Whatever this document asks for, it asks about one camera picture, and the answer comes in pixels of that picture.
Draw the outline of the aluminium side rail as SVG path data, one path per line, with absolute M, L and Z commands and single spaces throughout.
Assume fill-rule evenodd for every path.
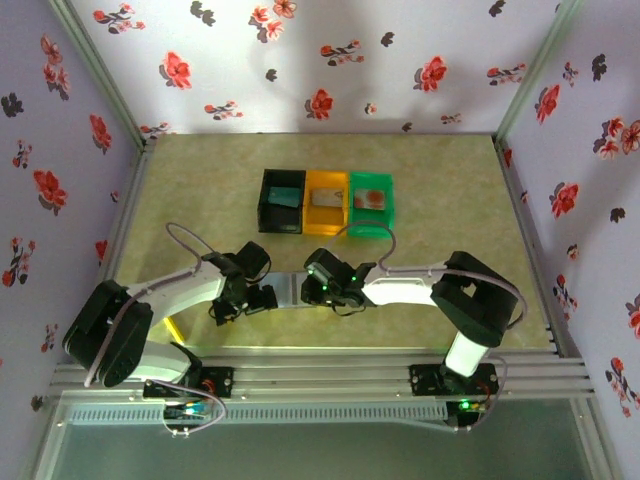
M 545 327 L 545 335 L 548 339 L 549 350 L 556 356 L 565 357 L 567 347 L 564 345 L 563 334 L 558 332 L 556 311 L 549 303 L 549 300 L 554 300 L 554 297 L 548 296 L 544 272 L 539 253 L 537 251 L 537 245 L 539 243 L 538 234 L 533 223 L 529 206 L 521 200 L 521 194 L 524 192 L 524 188 L 516 170 L 514 169 L 514 161 L 511 161 L 510 166 L 507 166 L 505 152 L 508 148 L 504 146 L 504 143 L 501 142 L 496 135 L 493 135 L 491 139 L 500 162 L 506 188 L 512 203 L 518 228 L 520 230 L 524 250 L 526 252 L 529 276 L 531 278 L 533 292 L 535 295 L 535 301 L 533 303 L 536 305 L 538 316 Z M 529 305 L 528 317 L 532 315 L 533 303 L 530 303 Z
M 97 285 L 105 280 L 115 280 L 118 276 L 154 146 L 153 142 L 147 144 L 132 161 L 128 170 L 125 185 L 120 191 L 120 199 L 116 205 L 114 222 L 107 237 L 106 253 L 98 268 L 95 280 Z

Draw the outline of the white card red circles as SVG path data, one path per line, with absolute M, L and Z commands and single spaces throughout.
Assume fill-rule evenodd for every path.
M 383 211 L 386 207 L 385 192 L 380 189 L 356 189 L 354 191 L 353 207 L 360 210 Z

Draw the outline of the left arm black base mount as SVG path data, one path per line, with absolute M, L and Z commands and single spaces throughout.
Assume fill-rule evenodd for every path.
M 176 381 L 179 386 L 203 390 L 222 399 L 231 397 L 233 383 L 232 367 L 201 367 L 187 372 L 182 379 Z M 145 399 L 178 399 L 185 398 L 187 395 L 188 392 L 175 387 L 166 387 L 157 382 L 151 382 L 143 388 Z

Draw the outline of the teal plastic card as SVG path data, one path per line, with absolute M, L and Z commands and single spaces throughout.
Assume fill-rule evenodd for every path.
M 296 187 L 272 186 L 267 194 L 270 205 L 297 209 L 300 205 L 301 191 Z

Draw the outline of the yellow plastic bin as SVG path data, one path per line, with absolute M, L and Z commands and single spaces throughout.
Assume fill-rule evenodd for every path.
M 342 207 L 314 206 L 311 202 L 311 191 L 317 188 L 342 189 L 344 191 Z M 307 170 L 302 210 L 303 233 L 332 236 L 347 224 L 348 212 L 349 174 L 346 171 Z

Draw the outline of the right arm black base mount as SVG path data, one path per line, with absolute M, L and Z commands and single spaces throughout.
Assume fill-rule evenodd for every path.
M 496 368 L 491 363 L 481 363 L 470 377 L 444 364 L 414 364 L 409 366 L 409 383 L 414 396 L 494 395 L 499 390 Z

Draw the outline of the beige plastic card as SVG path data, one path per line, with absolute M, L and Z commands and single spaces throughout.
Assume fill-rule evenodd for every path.
M 341 208 L 344 191 L 335 188 L 317 188 L 311 191 L 311 202 L 316 207 Z

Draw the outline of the grey card holder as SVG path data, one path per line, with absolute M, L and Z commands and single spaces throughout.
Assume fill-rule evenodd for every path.
M 274 272 L 266 276 L 265 282 L 273 287 L 279 309 L 313 307 L 302 300 L 302 283 L 307 276 L 306 272 Z

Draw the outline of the green plastic bin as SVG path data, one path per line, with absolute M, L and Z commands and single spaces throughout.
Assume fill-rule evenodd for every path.
M 359 188 L 380 189 L 386 195 L 386 207 L 383 211 L 360 210 L 353 207 L 354 191 Z M 351 172 L 349 174 L 349 221 L 347 235 L 363 238 L 389 238 L 388 232 L 378 226 L 384 224 L 394 228 L 395 198 L 393 178 L 390 174 L 374 172 Z

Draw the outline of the black plastic bin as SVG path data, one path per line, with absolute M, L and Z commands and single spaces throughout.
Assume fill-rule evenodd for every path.
M 261 233 L 302 233 L 302 210 L 305 188 L 305 170 L 265 169 L 257 205 L 257 225 Z M 267 194 L 272 186 L 296 187 L 301 191 L 297 209 L 270 205 Z

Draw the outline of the yellow strip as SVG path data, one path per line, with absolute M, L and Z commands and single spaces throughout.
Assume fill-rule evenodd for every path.
M 172 317 L 165 317 L 163 319 L 163 324 L 171 335 L 171 339 L 173 342 L 178 343 L 179 345 L 185 344 L 185 336 Z

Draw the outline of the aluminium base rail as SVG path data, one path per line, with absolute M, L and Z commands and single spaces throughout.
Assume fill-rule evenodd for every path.
M 502 351 L 491 362 L 504 379 L 505 400 L 589 398 L 593 382 L 580 358 L 551 351 Z M 215 349 L 202 362 L 234 371 L 231 401 L 412 400 L 409 368 L 439 365 L 441 355 L 425 349 Z

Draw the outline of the aluminium corner post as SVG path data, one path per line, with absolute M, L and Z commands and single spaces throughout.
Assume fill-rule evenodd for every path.
M 146 141 L 138 131 L 134 116 L 119 91 L 99 51 L 84 27 L 70 0 L 45 0 L 59 20 L 80 58 L 88 69 L 94 83 L 103 95 L 112 113 L 120 122 L 137 150 L 143 152 Z
M 531 64 L 527 68 L 521 85 L 509 104 L 509 107 L 498 127 L 492 135 L 494 146 L 498 147 L 506 141 L 510 131 L 516 125 L 526 103 L 533 95 L 535 86 L 547 67 L 550 58 L 563 45 L 566 35 L 572 28 L 574 17 L 577 15 L 585 0 L 561 0 L 554 15 L 554 20 L 543 42 L 538 48 Z

